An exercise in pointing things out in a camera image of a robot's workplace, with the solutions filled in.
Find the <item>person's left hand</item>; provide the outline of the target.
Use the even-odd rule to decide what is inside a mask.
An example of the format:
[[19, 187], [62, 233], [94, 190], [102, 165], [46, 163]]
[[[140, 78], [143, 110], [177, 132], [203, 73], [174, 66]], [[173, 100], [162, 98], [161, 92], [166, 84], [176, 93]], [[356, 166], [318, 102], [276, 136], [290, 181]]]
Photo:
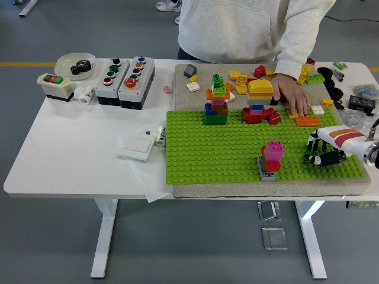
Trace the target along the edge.
[[288, 101], [291, 114], [294, 114], [295, 110], [301, 117], [308, 114], [310, 98], [307, 93], [302, 91], [293, 77], [278, 73], [271, 80], [271, 85], [274, 89], [273, 98], [278, 101], [281, 96], [284, 96]]

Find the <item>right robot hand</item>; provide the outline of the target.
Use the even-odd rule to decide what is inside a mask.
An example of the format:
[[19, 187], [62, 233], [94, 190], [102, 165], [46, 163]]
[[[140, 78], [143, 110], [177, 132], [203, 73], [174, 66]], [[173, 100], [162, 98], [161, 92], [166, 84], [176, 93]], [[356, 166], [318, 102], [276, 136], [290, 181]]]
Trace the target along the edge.
[[343, 163], [352, 155], [378, 167], [378, 143], [345, 125], [318, 128], [310, 134], [304, 158], [317, 166]]

